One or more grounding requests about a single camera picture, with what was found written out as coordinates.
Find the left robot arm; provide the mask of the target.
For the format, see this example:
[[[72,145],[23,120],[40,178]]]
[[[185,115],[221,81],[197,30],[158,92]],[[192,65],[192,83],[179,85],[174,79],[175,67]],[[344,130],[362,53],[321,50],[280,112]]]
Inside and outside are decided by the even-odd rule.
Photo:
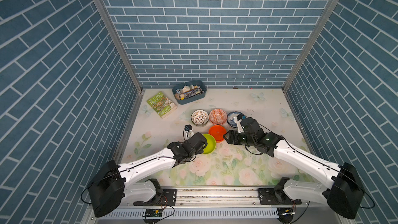
[[[206,137],[196,133],[184,142],[172,142],[161,151],[134,162],[105,163],[87,185],[95,217],[106,216],[121,203],[160,204],[163,190],[159,182],[149,179],[141,183],[140,180],[190,162],[202,154],[206,146]]]

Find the orange geometric pattern bowl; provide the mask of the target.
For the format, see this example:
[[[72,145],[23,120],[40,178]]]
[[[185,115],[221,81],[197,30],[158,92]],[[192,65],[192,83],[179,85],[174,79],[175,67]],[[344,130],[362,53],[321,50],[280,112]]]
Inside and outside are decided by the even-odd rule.
[[[223,125],[227,121],[227,113],[222,109],[214,109],[209,113],[209,120],[214,125]]]

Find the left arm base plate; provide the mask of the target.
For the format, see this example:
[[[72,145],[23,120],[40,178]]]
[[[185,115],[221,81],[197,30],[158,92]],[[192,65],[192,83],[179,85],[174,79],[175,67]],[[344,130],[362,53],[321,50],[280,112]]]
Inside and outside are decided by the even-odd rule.
[[[148,201],[136,201],[134,206],[175,206],[177,190],[176,189],[157,189],[155,195]]]

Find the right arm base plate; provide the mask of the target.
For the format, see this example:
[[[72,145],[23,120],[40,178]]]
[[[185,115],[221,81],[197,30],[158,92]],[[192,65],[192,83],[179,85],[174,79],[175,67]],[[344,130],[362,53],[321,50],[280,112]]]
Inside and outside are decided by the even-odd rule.
[[[285,192],[279,187],[274,188],[259,188],[258,195],[261,205],[301,205],[302,201],[299,199],[290,199]]]

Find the brown lattice bowl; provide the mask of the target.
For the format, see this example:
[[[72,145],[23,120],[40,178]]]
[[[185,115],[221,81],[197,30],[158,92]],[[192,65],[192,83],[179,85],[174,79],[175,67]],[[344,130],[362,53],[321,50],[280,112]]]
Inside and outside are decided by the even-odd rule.
[[[191,115],[191,121],[195,126],[203,127],[209,122],[209,114],[205,110],[195,110]]]

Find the lime green bowl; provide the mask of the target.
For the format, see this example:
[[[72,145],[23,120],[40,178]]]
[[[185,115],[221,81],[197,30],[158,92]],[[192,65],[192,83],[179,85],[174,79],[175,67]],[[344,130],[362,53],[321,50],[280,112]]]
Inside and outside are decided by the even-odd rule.
[[[206,147],[203,149],[203,154],[210,154],[216,149],[217,142],[215,138],[210,134],[203,134],[203,136],[206,138],[207,142]]]

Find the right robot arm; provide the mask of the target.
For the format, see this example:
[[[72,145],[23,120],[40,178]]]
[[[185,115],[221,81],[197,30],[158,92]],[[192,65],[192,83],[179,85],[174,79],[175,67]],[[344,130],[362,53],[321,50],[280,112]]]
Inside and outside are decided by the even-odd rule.
[[[283,177],[274,188],[275,194],[291,200],[307,200],[328,205],[346,219],[355,219],[367,192],[357,169],[345,162],[342,165],[321,159],[289,143],[285,137],[244,115],[235,117],[237,130],[228,131],[223,137],[230,145],[253,146],[260,155],[287,162],[317,180],[316,183],[300,183]]]

